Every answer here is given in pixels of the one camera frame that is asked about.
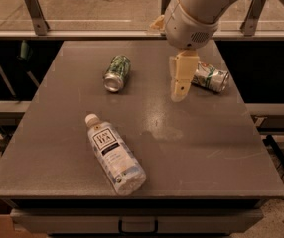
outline clear plastic bottle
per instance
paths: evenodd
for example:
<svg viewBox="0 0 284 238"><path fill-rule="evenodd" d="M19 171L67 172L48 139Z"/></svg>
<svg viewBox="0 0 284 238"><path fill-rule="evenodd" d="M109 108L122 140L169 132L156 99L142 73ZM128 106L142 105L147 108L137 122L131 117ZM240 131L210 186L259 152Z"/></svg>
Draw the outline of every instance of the clear plastic bottle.
<svg viewBox="0 0 284 238"><path fill-rule="evenodd" d="M87 115L85 123L95 155L116 193L128 195L137 190L146 180L145 172L112 124L95 114Z"/></svg>

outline drawer handle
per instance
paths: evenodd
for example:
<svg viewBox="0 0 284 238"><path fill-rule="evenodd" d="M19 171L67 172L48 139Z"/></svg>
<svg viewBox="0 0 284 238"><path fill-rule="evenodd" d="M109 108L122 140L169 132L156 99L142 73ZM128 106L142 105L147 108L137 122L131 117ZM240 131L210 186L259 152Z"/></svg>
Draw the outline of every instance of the drawer handle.
<svg viewBox="0 0 284 238"><path fill-rule="evenodd" d="M122 229L122 220L119 220L118 229L119 233L123 235L146 235L146 234L156 234L158 232L159 224L157 220L154 220L154 230L151 232L126 232Z"/></svg>

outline white bottle cap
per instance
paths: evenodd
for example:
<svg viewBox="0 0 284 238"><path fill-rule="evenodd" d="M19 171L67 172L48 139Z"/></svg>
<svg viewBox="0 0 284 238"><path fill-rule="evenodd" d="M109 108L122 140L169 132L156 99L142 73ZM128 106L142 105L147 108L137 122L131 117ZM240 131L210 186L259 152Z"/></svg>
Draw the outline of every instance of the white bottle cap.
<svg viewBox="0 0 284 238"><path fill-rule="evenodd" d="M100 119L95 114L89 114L84 119L86 125L91 127L92 125L98 123Z"/></svg>

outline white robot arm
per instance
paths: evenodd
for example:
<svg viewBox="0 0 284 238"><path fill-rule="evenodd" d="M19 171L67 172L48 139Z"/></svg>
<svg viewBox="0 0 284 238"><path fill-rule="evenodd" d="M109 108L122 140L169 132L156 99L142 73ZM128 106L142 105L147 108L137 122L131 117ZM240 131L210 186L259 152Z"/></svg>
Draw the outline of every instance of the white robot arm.
<svg viewBox="0 0 284 238"><path fill-rule="evenodd" d="M237 0L171 0L164 15L164 29L170 45L180 49L170 57L171 98L183 100L190 89L204 46L218 28L218 20Z"/></svg>
<svg viewBox="0 0 284 238"><path fill-rule="evenodd" d="M217 30L221 15L235 1L171 0L164 17L168 42L183 50L204 46Z"/></svg>

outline silver can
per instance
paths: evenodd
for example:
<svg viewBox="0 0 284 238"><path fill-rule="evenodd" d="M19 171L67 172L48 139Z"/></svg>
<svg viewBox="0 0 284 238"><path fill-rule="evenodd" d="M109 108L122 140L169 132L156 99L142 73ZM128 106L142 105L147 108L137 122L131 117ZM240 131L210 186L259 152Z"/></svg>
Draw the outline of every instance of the silver can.
<svg viewBox="0 0 284 238"><path fill-rule="evenodd" d="M131 70L130 59L124 55L115 56L103 77L104 87L111 92L123 89Z"/></svg>
<svg viewBox="0 0 284 238"><path fill-rule="evenodd" d="M214 92L222 92L228 85L229 72L218 70L211 64L199 62L192 83Z"/></svg>

